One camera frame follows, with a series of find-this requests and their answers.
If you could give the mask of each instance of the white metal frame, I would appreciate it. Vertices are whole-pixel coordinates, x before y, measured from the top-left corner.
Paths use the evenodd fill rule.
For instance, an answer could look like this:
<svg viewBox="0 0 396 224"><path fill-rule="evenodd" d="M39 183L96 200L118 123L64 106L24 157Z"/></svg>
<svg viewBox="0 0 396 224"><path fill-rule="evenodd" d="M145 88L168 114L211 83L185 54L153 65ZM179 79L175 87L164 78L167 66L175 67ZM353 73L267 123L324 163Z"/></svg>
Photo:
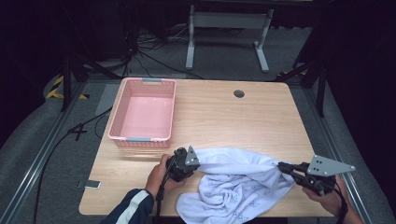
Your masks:
<svg viewBox="0 0 396 224"><path fill-rule="evenodd" d="M195 12L194 6L190 7L189 21L189 47L187 50L186 69L191 70L194 60L194 28L195 27L222 27L222 28L242 28L261 29L262 36L259 41L254 42L254 47L259 58L260 66L264 73L269 72L268 63L265 60L262 46L268 33L273 10L266 14L243 14L243 13L218 13L218 12Z"/></svg>

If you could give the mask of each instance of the dark sleeve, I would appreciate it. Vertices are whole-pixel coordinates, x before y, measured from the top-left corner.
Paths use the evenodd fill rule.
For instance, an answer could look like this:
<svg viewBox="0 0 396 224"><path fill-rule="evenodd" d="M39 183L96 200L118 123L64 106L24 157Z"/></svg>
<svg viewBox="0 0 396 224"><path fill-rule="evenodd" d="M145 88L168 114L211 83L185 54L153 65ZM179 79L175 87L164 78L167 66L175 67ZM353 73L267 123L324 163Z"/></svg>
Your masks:
<svg viewBox="0 0 396 224"><path fill-rule="evenodd" d="M144 189L133 189L100 224L145 224L153 205L151 193Z"/></svg>

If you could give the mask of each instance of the metal rail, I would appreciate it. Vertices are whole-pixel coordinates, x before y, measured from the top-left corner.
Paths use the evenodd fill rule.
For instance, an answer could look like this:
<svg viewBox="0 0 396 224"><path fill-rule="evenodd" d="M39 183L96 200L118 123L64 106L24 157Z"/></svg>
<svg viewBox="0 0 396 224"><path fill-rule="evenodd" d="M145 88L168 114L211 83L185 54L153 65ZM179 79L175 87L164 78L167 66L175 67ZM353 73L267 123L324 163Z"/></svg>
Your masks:
<svg viewBox="0 0 396 224"><path fill-rule="evenodd" d="M81 82L75 84L75 89L74 93L72 94L72 101L70 105L64 112L60 113L58 118L55 120L55 123L50 130L46 140L44 141L43 146L38 151L37 155L35 156L35 160L23 177L23 180L20 183L20 186L18 187L14 196L12 197L10 203L8 204L6 211L0 217L0 224L10 224L14 222L16 216L21 210L21 207L23 206L23 203L25 202L33 186L35 185L35 182L40 177L44 164L46 163L46 160L49 159L50 153L59 137L60 130L64 126L64 123L68 115L70 114L70 111L72 110L74 104L76 103L78 97L82 94L84 86L85 83Z"/></svg>
<svg viewBox="0 0 396 224"><path fill-rule="evenodd" d="M329 125L326 122L326 119L322 118L316 108L316 97L311 90L303 89L304 95L308 100L309 106L315 115L315 119L323 132L326 143L330 148L330 152L332 154L332 158L336 161L343 162L342 156L338 151L337 145L332 137L332 132L329 129ZM361 196L359 195L358 187L351 173L346 173L341 175L346 183L346 190L349 195L350 201L355 205L355 209L361 215L361 219L363 219L364 223L374 223L368 212L366 207L364 206Z"/></svg>

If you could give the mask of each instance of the table leg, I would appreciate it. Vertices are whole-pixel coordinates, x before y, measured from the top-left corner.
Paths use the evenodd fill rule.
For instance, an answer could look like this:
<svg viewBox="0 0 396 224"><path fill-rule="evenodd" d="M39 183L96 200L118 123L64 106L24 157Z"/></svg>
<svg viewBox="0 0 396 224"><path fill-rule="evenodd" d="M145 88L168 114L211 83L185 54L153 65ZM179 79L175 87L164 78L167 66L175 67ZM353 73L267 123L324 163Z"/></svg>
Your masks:
<svg viewBox="0 0 396 224"><path fill-rule="evenodd" d="M259 58L260 66L262 67L262 71L264 73L268 73L270 69L269 69L268 63L265 59L264 52L262 50L262 46L264 45L265 37L267 37L267 33L268 33L268 29L270 27L273 13L274 13L273 9L268 10L267 18L264 22L264 25L262 26L262 38L260 39L260 41L254 42L257 57Z"/></svg>
<svg viewBox="0 0 396 224"><path fill-rule="evenodd" d="M191 70L194 62L194 6L190 6L190 39L189 48L187 49L186 69Z"/></svg>

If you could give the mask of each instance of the black cable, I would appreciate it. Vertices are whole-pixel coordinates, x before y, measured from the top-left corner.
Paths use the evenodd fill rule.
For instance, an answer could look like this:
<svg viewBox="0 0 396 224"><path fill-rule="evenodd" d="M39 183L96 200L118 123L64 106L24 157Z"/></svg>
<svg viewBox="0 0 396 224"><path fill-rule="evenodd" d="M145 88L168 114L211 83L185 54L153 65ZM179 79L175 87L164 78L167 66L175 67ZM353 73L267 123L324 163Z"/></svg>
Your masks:
<svg viewBox="0 0 396 224"><path fill-rule="evenodd" d="M125 64L128 64L128 60L123 60L121 63L115 64L115 65L110 65L108 67L105 67L105 69L107 69L109 71L115 71L119 68L122 68ZM84 69L89 73L100 73L100 71L98 71L94 68L84 67Z"/></svg>
<svg viewBox="0 0 396 224"><path fill-rule="evenodd" d="M42 182L43 182L44 172L46 171L47 165L48 165L48 163L49 163L49 161L50 161L50 157L52 156L53 152L55 151L55 148L56 148L57 146L59 146L59 144L61 144L61 142L62 142L70 133L72 133L73 131L77 130L77 129L80 128L80 127L83 127L84 125L86 125L87 123L93 121L94 119L97 119L97 118L99 118L99 117L105 115L106 113L108 113L108 111L110 111L110 110L112 109L112 107L113 107L113 106L111 106L108 110L106 110L106 111L103 112L102 114L100 114L100 115L98 115L98 116L96 116L96 117L94 117L94 118L92 118L92 119L89 119L89 120L87 120L87 121L85 121L85 122L83 122L83 123L80 123L80 124L76 125L75 127L69 129L69 130L67 131L67 133L66 133L64 136L62 136L61 139L60 139L60 140L55 144L55 146L51 149L51 151L50 151L50 153L49 153L48 157L46 158L46 161L45 161L45 163L44 163L44 165L43 165L43 168L42 168L41 172L39 173L40 177L39 177L39 179L38 179L37 194L36 194L36 197L35 197L35 211L34 211L34 215L33 215L33 223L34 223L34 224L36 223L36 220L37 220L38 202L39 202L39 199L40 199L41 184L42 184Z"/></svg>
<svg viewBox="0 0 396 224"><path fill-rule="evenodd" d="M95 134L96 134L96 136L98 137L98 138L100 138L100 139L102 139L102 137L101 136L99 136L99 134L97 133L97 126L98 126L98 123L99 123L99 121L108 113L108 112L110 112L111 111L111 107L107 110L107 111L105 111L106 113L104 114L104 115L102 115L102 117L101 118L99 118L97 121L96 121L96 123L95 123Z"/></svg>
<svg viewBox="0 0 396 224"><path fill-rule="evenodd" d="M219 31L221 31L222 33L226 34L226 35L240 35L242 34L242 31L244 31L244 29L239 29L239 28L219 28Z"/></svg>
<svg viewBox="0 0 396 224"><path fill-rule="evenodd" d="M146 56L147 56L148 58L150 58L151 60L153 60L153 61L155 61L155 62L157 62L157 63L160 63L160 64L162 64L163 66L165 66L165 67L167 67L167 68L170 68L170 69L172 69L172 70L174 70L174 71L177 71L177 72L180 72L180 73L187 73L187 74L196 76L196 77L198 77L198 78L200 78L200 79L205 79L204 77L201 77L201 76L199 76L199 75L197 75L197 74L194 74L194 73L192 73L192 72L181 71L181 70L178 70L178 69L176 69L176 68L173 68L173 67L171 67L171 66L169 66L169 65L167 65L167 64L165 64L165 63L162 63L162 62L158 61L157 59L155 59L155 58L153 58L153 57L147 55L147 53L144 53L144 52L142 52L142 51L140 51L140 50L139 50L139 53L146 55Z"/></svg>
<svg viewBox="0 0 396 224"><path fill-rule="evenodd" d="M125 66L124 66L124 70L122 72L122 76L123 77L128 77L129 76L129 74L128 74L128 63L126 63Z"/></svg>
<svg viewBox="0 0 396 224"><path fill-rule="evenodd" d="M137 39L137 44L139 46L140 50L144 50L144 51L149 51L149 50L153 50L153 49L160 49L163 46L167 45L167 44L171 44L171 43L175 43L177 41L179 41L180 39L183 39L182 37L177 37L178 35L183 35L183 33L185 33L186 31L188 31L186 28L183 28L181 31L175 31L174 34L171 34L171 31L167 31L168 35L166 38L166 41L163 42L161 41L159 38L155 37L155 35L153 35L152 33L149 32L142 32L139 34L139 38ZM152 46L151 47L146 47L146 46L142 46L142 45L146 45L147 43L151 42Z"/></svg>
<svg viewBox="0 0 396 224"><path fill-rule="evenodd" d="M176 161L176 157L173 157L172 160L169 162L169 165L167 165L168 167L166 168L165 175L163 176L163 181L161 182L160 188L158 189L157 197L155 198L155 200L157 201L157 213L155 215L154 224L157 224L158 219L160 218L161 203L163 201L165 184L166 184L166 181L168 181L168 179L169 179L169 176L168 176L169 170L171 169L171 167L173 166L175 161Z"/></svg>
<svg viewBox="0 0 396 224"><path fill-rule="evenodd" d="M175 39L175 40L169 40L168 43L172 44L172 43L176 43L177 41L180 41L180 40L185 40L182 37L172 37L172 39Z"/></svg>
<svg viewBox="0 0 396 224"><path fill-rule="evenodd" d="M146 68L145 66L143 66L143 64L140 62L140 60L138 60L138 59L136 58L136 56L134 56L134 58L139 62L140 67L142 67L142 68L146 71L146 73L148 74L148 76L149 76L149 77L152 77L152 76L149 74L149 71L147 70L147 68Z"/></svg>
<svg viewBox="0 0 396 224"><path fill-rule="evenodd" d="M113 78L113 79L123 79L123 77L120 77L117 74L112 73L111 71L107 70L102 65L100 65L99 63L94 63L94 62L86 59L82 55L74 53L74 56L76 56L79 60L81 60L82 62L86 63L87 65L89 65L90 67L94 68L95 70L103 73L107 77L110 77L110 78Z"/></svg>
<svg viewBox="0 0 396 224"><path fill-rule="evenodd" d="M339 216L338 216L338 219L337 219L336 224L342 224L342 223L344 222L344 218L346 217L347 211L348 211L348 209L347 209L347 201L346 201L346 199L345 199L343 193L341 192L341 188L340 188L340 186L337 184L337 182L335 182L334 185L337 186L338 189L335 188L335 187L332 187L332 186L330 186L330 185L323 184L324 187L334 190L334 192L335 192L336 194L338 194L338 196L339 196L340 199L341 199L340 214L339 214Z"/></svg>
<svg viewBox="0 0 396 224"><path fill-rule="evenodd" d="M138 19L139 12L137 11L137 7L132 5L131 1L119 0L118 2L124 39L128 45L130 53L135 54L138 50L138 46L135 41L138 38L138 32L140 30L140 20Z"/></svg>

